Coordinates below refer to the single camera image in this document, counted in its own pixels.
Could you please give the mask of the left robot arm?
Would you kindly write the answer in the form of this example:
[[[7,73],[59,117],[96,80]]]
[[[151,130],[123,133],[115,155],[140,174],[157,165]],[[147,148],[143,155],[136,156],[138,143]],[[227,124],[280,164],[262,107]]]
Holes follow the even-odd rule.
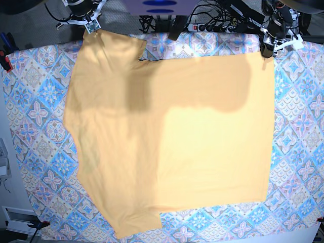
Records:
[[[262,25],[260,52],[264,58],[275,57],[277,51],[292,46],[298,50],[303,47],[303,39],[295,33],[293,26],[298,13],[280,1],[262,1],[262,12],[268,16],[268,25]]]

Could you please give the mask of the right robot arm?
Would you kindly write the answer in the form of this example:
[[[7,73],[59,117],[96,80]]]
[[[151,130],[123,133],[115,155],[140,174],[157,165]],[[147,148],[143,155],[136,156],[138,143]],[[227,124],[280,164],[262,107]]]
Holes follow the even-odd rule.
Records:
[[[107,0],[63,1],[64,5],[71,10],[71,14],[66,20],[59,21],[56,28],[59,29],[63,25],[77,25],[83,26],[89,34],[96,32],[101,28],[98,18],[106,2]]]

